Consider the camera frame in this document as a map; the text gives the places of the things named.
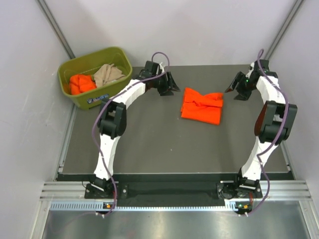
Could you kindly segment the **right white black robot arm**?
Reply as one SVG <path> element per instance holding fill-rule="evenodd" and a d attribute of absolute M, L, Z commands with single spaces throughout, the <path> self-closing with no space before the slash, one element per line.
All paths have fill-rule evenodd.
<path fill-rule="evenodd" d="M 284 96 L 275 72 L 270 75 L 259 70 L 250 70 L 247 74 L 238 72 L 225 92 L 234 90 L 238 92 L 235 99 L 242 101 L 248 100 L 252 91 L 257 90 L 264 103 L 254 126 L 255 144 L 239 171 L 241 180 L 232 185 L 234 194 L 244 197 L 251 191 L 248 181 L 260 180 L 273 151 L 290 136 L 298 107 Z"/>

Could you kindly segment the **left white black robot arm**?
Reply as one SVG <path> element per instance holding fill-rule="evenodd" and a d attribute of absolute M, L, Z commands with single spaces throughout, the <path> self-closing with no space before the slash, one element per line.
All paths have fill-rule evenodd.
<path fill-rule="evenodd" d="M 100 136 L 98 163 L 94 171 L 98 178 L 110 180 L 113 176 L 116 147 L 127 127 L 127 109 L 150 88 L 157 89 L 160 96 L 171 96 L 174 91 L 180 91 L 171 72 L 164 72 L 150 79 L 139 75 L 137 79 L 130 80 L 117 95 L 102 99 L 95 123 Z"/>

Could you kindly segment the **orange t-shirt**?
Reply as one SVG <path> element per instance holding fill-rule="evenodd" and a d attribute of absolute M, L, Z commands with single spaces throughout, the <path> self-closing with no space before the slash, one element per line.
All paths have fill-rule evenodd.
<path fill-rule="evenodd" d="M 181 117 L 214 125 L 220 125 L 223 93 L 202 95 L 192 88 L 185 88 L 181 106 Z"/>

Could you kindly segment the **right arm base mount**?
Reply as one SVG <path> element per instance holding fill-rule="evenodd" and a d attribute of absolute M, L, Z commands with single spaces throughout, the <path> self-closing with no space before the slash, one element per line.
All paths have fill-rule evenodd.
<path fill-rule="evenodd" d="M 218 198 L 231 200 L 231 199 L 261 199 L 263 197 L 260 181 L 251 180 L 243 177 L 239 171 L 234 181 L 220 181 L 216 184 Z"/>

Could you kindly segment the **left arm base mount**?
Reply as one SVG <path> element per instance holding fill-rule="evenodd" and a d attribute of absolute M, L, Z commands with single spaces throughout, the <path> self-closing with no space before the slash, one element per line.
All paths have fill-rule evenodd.
<path fill-rule="evenodd" d="M 85 187 L 85 199 L 114 199 L 115 187 L 111 179 L 101 179 L 95 175 L 83 177 L 82 185 Z"/>

